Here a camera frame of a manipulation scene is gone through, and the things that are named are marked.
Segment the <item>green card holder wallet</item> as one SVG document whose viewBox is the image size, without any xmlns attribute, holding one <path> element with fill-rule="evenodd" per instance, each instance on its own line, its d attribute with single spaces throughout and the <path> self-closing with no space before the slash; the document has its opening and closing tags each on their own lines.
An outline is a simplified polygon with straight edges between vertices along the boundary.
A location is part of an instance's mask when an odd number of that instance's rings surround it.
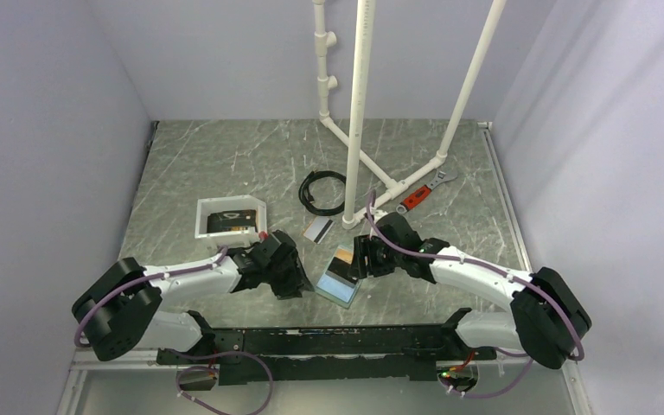
<svg viewBox="0 0 664 415">
<path fill-rule="evenodd" d="M 315 284 L 315 293 L 336 305 L 349 309 L 361 286 L 348 273 L 352 265 L 353 249 L 338 246 Z"/>
</svg>

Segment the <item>white plastic card tray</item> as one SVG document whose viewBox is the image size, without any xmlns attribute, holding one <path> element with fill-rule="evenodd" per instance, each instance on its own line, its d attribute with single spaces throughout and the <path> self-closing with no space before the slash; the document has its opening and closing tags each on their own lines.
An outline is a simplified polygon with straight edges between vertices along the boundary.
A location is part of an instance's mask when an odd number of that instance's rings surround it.
<svg viewBox="0 0 664 415">
<path fill-rule="evenodd" d="M 199 199 L 195 238 L 210 250 L 248 247 L 268 234 L 266 204 L 251 195 Z"/>
</svg>

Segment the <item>gold VIP card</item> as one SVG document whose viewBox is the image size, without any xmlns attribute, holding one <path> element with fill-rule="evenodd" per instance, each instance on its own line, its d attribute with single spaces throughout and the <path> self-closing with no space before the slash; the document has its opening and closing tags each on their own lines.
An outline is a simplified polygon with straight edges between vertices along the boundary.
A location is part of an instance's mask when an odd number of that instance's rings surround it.
<svg viewBox="0 0 664 415">
<path fill-rule="evenodd" d="M 350 283 L 355 283 L 357 278 L 350 274 L 353 256 L 353 252 L 347 249 L 347 247 L 338 246 L 330 262 L 329 271 L 339 278 L 347 280 Z"/>
</svg>

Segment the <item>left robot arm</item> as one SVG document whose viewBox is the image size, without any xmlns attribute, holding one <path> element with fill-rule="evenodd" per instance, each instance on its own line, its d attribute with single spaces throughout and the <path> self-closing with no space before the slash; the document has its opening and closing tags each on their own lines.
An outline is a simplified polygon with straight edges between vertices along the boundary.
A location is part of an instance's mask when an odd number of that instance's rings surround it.
<svg viewBox="0 0 664 415">
<path fill-rule="evenodd" d="M 170 307 L 191 297 L 233 294 L 262 284 L 278 300 L 313 289 L 295 241 L 283 231 L 178 265 L 142 266 L 133 257 L 120 259 L 73 304 L 78 323 L 73 343 L 90 348 L 99 361 L 154 348 L 201 363 L 217 349 L 215 333 L 201 313 L 175 313 Z"/>
</svg>

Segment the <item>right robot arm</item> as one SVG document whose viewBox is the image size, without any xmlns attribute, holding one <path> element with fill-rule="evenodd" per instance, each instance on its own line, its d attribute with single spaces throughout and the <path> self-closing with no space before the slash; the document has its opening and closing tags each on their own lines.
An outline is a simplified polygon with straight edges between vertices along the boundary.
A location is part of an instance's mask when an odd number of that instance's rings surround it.
<svg viewBox="0 0 664 415">
<path fill-rule="evenodd" d="M 555 270 L 507 268 L 468 255 L 437 239 L 421 239 L 401 214 L 373 223 L 354 238 L 354 279 L 396 270 L 430 284 L 465 290 L 499 307 L 497 312 L 456 311 L 441 327 L 442 347 L 453 359 L 479 348 L 521 351 L 543 367 L 559 369 L 584 358 L 582 340 L 592 321 Z"/>
</svg>

